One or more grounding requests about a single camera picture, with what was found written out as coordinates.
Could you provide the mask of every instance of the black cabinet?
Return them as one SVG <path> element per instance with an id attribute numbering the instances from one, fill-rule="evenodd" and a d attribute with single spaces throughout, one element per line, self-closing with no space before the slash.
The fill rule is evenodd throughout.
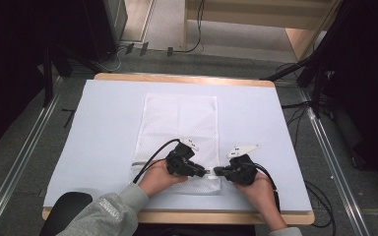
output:
<path id="1" fill-rule="evenodd" d="M 17 1 L 0 1 L 0 138 L 43 87 L 39 40 Z"/>
<path id="2" fill-rule="evenodd" d="M 354 6 L 320 61 L 335 71 L 324 93 L 357 166 L 378 170 L 378 0 L 347 4 Z"/>

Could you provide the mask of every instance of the white towel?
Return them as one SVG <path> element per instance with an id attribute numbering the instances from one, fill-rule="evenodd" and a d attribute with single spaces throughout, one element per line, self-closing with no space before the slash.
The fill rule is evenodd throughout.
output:
<path id="1" fill-rule="evenodd" d="M 147 94 L 133 163 L 146 162 L 162 145 L 173 139 L 191 139 L 199 151 L 190 158 L 205 168 L 220 165 L 218 103 L 215 96 Z M 175 148 L 172 143 L 155 159 L 165 158 Z M 131 167 L 130 180 L 143 165 Z M 167 191 L 182 194 L 210 194 L 221 188 L 220 179 L 191 177 Z"/>

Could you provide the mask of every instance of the black device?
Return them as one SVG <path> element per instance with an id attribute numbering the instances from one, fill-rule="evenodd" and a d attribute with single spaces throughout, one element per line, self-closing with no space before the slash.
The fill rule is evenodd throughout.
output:
<path id="1" fill-rule="evenodd" d="M 232 158 L 228 166 L 218 166 L 214 171 L 218 176 L 225 177 L 226 180 L 235 182 L 240 185 L 251 185 L 257 174 L 257 167 L 251 160 L 250 156 L 243 154 L 239 157 Z"/>
<path id="2" fill-rule="evenodd" d="M 42 1 L 57 44 L 98 62 L 117 51 L 128 20 L 124 0 Z"/>
<path id="3" fill-rule="evenodd" d="M 165 158 L 169 174 L 203 177 L 207 171 L 202 165 L 189 160 L 195 153 L 190 147 L 179 143 Z"/>
<path id="4" fill-rule="evenodd" d="M 253 184 L 256 179 L 256 174 L 258 172 L 257 169 L 263 171 L 263 173 L 269 178 L 274 191 L 276 207 L 278 208 L 278 211 L 281 211 L 278 188 L 276 188 L 272 176 L 270 176 L 269 172 L 263 166 L 254 163 L 248 154 L 234 157 L 229 161 L 228 166 L 217 166 L 214 168 L 214 171 L 217 176 L 223 176 L 228 181 L 248 186 Z"/>

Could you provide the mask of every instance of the black chair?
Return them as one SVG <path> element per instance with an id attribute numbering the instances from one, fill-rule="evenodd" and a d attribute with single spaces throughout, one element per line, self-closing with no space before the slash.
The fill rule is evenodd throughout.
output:
<path id="1" fill-rule="evenodd" d="M 89 194 L 76 192 L 64 194 L 57 200 L 45 220 L 39 236 L 54 236 L 63 231 L 92 200 Z"/>

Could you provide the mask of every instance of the gray sleeve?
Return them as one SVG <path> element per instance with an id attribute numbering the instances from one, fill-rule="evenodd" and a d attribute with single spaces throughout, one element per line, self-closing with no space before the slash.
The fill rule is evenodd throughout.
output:
<path id="1" fill-rule="evenodd" d="M 277 231 L 273 231 L 269 234 L 269 236 L 301 236 L 300 230 L 296 227 L 289 227 L 286 229 L 280 229 Z"/>
<path id="2" fill-rule="evenodd" d="M 107 194 L 86 206 L 58 235 L 133 235 L 137 213 L 148 200 L 140 187 L 130 184 L 119 195 Z"/>

